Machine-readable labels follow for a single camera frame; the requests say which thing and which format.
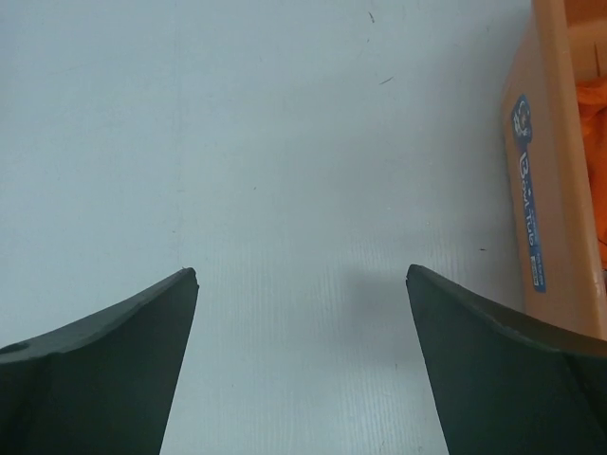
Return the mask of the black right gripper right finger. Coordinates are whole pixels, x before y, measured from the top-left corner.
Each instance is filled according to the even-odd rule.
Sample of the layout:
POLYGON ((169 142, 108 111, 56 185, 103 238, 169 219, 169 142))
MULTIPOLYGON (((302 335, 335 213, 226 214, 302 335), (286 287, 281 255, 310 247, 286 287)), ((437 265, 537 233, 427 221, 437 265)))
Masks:
POLYGON ((603 454, 606 343, 413 264, 414 325, 451 454, 603 454))

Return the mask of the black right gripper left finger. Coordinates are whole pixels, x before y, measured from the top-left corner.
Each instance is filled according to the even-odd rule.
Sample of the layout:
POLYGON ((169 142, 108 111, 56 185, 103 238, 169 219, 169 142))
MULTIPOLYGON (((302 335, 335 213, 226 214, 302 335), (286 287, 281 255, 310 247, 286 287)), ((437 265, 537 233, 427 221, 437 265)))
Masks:
POLYGON ((4 454, 157 454, 198 295, 183 268, 1 350, 4 454))

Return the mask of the orange t shirt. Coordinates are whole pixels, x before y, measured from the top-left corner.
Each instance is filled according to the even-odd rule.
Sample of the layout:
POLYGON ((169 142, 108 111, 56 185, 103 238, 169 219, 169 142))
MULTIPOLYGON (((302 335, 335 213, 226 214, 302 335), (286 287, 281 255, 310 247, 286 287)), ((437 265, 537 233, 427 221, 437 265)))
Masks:
POLYGON ((606 78, 578 82, 580 128, 602 268, 606 268, 606 78))

